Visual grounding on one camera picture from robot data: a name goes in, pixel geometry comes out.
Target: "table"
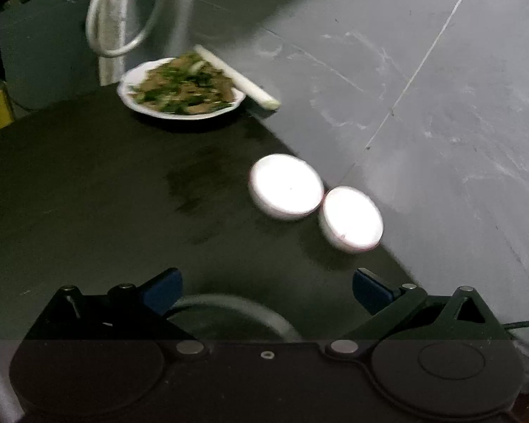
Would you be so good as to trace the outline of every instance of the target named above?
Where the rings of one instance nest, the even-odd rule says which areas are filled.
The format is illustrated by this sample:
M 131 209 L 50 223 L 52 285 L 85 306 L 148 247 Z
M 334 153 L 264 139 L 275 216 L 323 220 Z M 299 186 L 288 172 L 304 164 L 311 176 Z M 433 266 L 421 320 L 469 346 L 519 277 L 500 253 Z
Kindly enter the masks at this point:
M 185 293 L 237 294 L 307 339 L 336 338 L 368 315 L 351 290 L 367 267 L 409 278 L 382 248 L 350 256 L 313 214 L 265 216 L 251 165 L 290 151 L 243 109 L 199 122 L 151 120 L 113 86 L 0 131 L 0 339 L 20 339 L 54 291 L 140 284 L 168 267 Z

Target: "bolt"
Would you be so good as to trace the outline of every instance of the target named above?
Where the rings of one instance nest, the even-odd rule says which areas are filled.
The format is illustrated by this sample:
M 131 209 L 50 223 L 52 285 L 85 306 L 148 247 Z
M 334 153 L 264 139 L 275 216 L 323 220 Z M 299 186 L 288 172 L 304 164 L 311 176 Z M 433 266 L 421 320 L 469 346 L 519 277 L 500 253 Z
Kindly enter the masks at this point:
M 183 355 L 197 355 L 203 352 L 203 343 L 197 340 L 182 340 L 176 344 L 176 350 Z
M 359 346 L 352 340 L 339 339 L 331 342 L 331 349 L 341 355 L 351 355 L 359 349 Z

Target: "green vegetable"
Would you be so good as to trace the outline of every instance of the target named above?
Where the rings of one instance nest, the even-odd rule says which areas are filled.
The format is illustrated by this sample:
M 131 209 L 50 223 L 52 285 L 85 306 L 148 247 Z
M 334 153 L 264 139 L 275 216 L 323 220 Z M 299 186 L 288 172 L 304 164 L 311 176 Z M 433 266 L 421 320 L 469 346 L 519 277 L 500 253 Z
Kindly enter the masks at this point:
M 233 83 L 197 53 L 188 52 L 148 72 L 131 94 L 137 103 L 162 112 L 200 114 L 231 106 Z

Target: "cable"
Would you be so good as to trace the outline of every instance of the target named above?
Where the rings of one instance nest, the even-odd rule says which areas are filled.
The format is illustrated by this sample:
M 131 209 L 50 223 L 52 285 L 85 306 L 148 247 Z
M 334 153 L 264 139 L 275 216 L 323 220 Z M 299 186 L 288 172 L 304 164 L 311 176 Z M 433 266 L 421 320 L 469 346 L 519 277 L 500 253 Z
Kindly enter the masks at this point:
M 521 329 L 522 327 L 529 327 L 529 320 L 528 321 L 517 321 L 515 323 L 505 323 L 502 325 L 505 330 L 511 330 L 511 329 Z
M 135 49 L 142 42 L 144 42 L 145 38 L 149 36 L 149 33 L 151 33 L 151 30 L 153 30 L 154 25 L 157 23 L 157 19 L 161 14 L 161 11 L 165 4 L 165 0 L 155 0 L 153 11 L 151 11 L 149 18 L 147 19 L 147 23 L 137 34 L 137 36 L 125 46 L 122 46 L 118 49 L 103 49 L 97 37 L 97 20 L 101 2 L 102 0 L 90 1 L 88 14 L 86 15 L 86 39 L 89 42 L 90 48 L 96 54 L 98 54 L 100 57 L 107 57 L 109 59 L 123 56 L 124 54 L 127 54 L 128 52 L 130 52 L 130 50 Z
M 196 306 L 219 307 L 240 313 L 271 329 L 286 342 L 300 342 L 302 337 L 282 316 L 275 311 L 243 297 L 227 294 L 198 294 L 179 299 L 172 311 Z

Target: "white plate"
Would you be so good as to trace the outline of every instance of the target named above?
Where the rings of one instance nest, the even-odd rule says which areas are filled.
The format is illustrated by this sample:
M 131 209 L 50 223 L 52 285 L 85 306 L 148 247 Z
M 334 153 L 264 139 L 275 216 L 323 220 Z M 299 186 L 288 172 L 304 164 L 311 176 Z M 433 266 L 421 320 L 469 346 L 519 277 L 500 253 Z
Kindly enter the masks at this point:
M 174 59 L 174 57 L 154 60 L 152 62 L 145 62 L 141 65 L 138 65 L 133 70 L 129 70 L 128 72 L 126 72 L 120 81 L 120 85 L 118 86 L 118 95 L 122 99 L 123 104 L 134 111 L 141 112 L 142 114 L 148 114 L 149 116 L 152 116 L 154 118 L 179 119 L 181 121 L 197 121 L 199 119 L 207 119 L 212 118 L 214 116 L 219 116 L 224 112 L 234 110 L 240 105 L 240 103 L 245 98 L 245 94 L 243 92 L 233 87 L 233 95 L 235 97 L 235 101 L 231 104 L 231 106 L 213 112 L 192 115 L 172 114 L 171 112 L 155 111 L 137 103 L 130 96 L 130 93 L 133 93 L 134 91 L 133 86 L 138 86 L 139 84 L 141 84 L 141 82 L 143 82 L 143 80 L 146 78 L 147 72 L 149 70 L 153 70 L 159 65 L 162 65 L 163 63 L 170 62 L 172 59 Z

